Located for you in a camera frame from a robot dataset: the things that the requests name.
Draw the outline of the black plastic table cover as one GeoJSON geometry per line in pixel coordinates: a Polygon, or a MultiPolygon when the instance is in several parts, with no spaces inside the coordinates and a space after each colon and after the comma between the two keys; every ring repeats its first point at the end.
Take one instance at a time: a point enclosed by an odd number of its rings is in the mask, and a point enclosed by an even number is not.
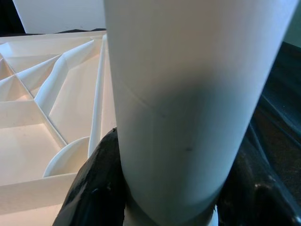
{"type": "Polygon", "coordinates": [[[283,42],[246,137],[301,207],[301,48],[283,42]]]}

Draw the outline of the white plastic table top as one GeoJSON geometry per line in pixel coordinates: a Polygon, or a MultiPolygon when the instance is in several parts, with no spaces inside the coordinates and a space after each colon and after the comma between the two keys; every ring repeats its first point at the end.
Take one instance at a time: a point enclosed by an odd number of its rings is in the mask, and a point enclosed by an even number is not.
{"type": "Polygon", "coordinates": [[[0,226],[52,226],[115,125],[104,31],[0,37],[0,226]]]}

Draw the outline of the white plastic table leg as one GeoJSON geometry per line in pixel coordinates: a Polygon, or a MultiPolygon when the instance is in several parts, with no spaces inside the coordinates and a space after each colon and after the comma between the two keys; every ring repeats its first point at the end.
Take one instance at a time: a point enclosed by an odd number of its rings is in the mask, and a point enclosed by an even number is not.
{"type": "Polygon", "coordinates": [[[203,225],[300,0],[103,0],[123,174],[158,226],[203,225]]]}

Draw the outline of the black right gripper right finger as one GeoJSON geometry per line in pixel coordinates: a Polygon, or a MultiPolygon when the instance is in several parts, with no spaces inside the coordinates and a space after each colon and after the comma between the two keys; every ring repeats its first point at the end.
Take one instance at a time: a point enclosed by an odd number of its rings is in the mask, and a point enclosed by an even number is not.
{"type": "Polygon", "coordinates": [[[301,226],[301,207],[244,139],[217,202],[218,226],[301,226]]]}

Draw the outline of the large white board panel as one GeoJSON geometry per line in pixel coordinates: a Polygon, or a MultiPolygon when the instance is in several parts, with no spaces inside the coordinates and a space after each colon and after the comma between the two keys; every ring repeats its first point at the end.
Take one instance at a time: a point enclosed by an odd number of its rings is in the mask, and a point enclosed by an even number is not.
{"type": "Polygon", "coordinates": [[[26,33],[105,29],[103,0],[12,0],[26,33]]]}

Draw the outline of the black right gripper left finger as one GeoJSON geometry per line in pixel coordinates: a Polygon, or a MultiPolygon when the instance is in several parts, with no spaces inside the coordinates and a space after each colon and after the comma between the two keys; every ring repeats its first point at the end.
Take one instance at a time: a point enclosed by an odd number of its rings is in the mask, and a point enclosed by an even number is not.
{"type": "Polygon", "coordinates": [[[126,200],[113,128],[78,171],[52,226],[123,226],[126,200]]]}

